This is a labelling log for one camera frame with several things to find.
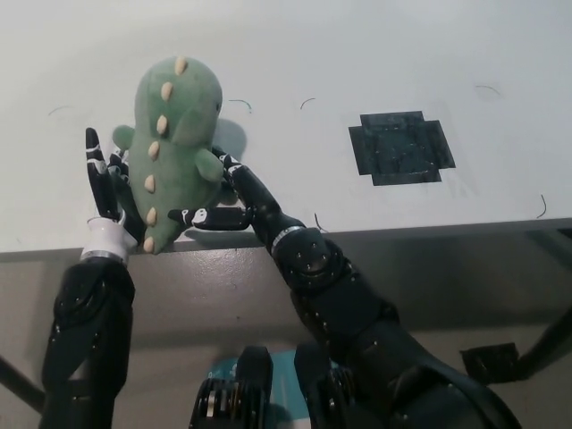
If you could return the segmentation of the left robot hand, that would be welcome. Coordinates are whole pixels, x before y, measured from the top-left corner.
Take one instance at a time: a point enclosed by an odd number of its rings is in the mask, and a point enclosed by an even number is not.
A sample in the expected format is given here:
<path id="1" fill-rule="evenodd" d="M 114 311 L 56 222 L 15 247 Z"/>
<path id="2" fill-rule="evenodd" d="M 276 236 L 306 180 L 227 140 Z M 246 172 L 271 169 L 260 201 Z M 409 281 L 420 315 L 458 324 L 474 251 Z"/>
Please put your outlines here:
<path id="1" fill-rule="evenodd" d="M 85 131 L 85 153 L 97 215 L 88 220 L 89 240 L 80 258 L 102 257 L 125 265 L 146 230 L 131 193 L 127 155 L 118 149 L 105 159 L 93 128 Z"/>

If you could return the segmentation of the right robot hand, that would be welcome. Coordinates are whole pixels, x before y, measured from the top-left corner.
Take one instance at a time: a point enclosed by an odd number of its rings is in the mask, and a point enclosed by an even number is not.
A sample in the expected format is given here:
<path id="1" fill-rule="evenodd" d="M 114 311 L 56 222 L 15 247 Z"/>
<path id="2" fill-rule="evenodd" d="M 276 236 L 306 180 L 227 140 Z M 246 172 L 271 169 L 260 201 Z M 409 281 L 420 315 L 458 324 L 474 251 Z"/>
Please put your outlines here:
<path id="1" fill-rule="evenodd" d="M 220 148 L 212 149 L 223 166 L 226 186 L 242 203 L 196 209 L 173 209 L 168 217 L 185 228 L 204 231 L 244 231 L 251 227 L 270 251 L 287 234 L 304 229 L 298 219 L 286 215 L 263 182 L 243 163 Z"/>

